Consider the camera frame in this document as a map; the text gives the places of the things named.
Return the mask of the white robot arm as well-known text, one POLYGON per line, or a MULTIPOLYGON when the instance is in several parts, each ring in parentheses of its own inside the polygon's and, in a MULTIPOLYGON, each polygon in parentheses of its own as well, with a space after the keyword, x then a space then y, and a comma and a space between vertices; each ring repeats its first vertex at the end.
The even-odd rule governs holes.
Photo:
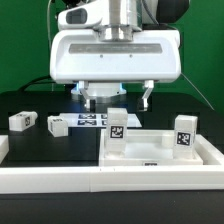
POLYGON ((75 84, 73 94, 88 110, 124 95, 124 83, 143 85, 140 107, 146 108, 156 82, 180 76, 180 32, 169 25, 190 0, 63 1, 67 9, 58 15, 50 76, 75 84))

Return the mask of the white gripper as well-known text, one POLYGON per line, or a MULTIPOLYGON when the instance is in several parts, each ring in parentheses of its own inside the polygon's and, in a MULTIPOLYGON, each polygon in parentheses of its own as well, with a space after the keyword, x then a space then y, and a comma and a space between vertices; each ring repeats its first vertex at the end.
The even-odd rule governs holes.
POLYGON ((131 42, 101 42, 96 32, 63 30, 52 43, 50 75, 58 83, 79 82, 90 110, 88 82, 144 82, 139 109, 148 109, 154 81, 172 82, 181 73, 180 34, 176 30, 146 30, 131 42))

